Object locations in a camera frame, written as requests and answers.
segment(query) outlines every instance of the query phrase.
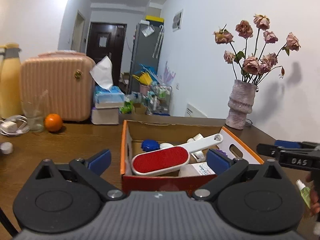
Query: green spray bottle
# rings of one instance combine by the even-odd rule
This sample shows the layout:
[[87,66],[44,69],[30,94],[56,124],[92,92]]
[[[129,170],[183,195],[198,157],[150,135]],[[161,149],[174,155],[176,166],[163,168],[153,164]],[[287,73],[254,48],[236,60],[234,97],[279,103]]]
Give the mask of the green spray bottle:
[[300,191],[301,197],[303,198],[304,202],[310,208],[310,188],[303,184],[301,180],[296,181],[296,185]]

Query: pink suitcase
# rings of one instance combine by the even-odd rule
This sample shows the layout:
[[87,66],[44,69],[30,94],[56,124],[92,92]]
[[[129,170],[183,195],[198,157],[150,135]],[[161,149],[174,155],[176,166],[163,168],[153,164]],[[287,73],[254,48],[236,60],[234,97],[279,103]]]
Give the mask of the pink suitcase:
[[90,70],[95,62],[83,53],[56,51],[29,58],[21,65],[22,102],[34,103],[44,97],[44,114],[56,113],[66,121],[90,117],[94,80]]

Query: paper note on door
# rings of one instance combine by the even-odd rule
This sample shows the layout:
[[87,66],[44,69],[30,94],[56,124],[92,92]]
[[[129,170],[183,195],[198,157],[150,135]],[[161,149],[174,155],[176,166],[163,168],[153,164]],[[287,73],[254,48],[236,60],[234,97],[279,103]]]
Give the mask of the paper note on door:
[[104,47],[105,48],[107,46],[107,41],[108,41],[107,37],[100,37],[99,47]]

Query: white box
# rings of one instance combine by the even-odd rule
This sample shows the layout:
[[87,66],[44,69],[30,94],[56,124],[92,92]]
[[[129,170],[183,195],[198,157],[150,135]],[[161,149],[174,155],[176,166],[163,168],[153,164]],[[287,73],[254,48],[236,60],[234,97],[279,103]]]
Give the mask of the white box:
[[119,108],[92,109],[91,122],[93,124],[119,124]]

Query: hand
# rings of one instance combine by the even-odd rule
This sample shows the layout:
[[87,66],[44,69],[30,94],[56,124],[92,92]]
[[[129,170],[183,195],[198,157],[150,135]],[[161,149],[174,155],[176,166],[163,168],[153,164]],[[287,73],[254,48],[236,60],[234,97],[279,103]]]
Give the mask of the hand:
[[[306,182],[311,182],[311,174],[309,173],[306,176]],[[320,212],[320,203],[318,193],[315,191],[314,187],[311,188],[310,191],[310,211],[311,215],[314,216]]]

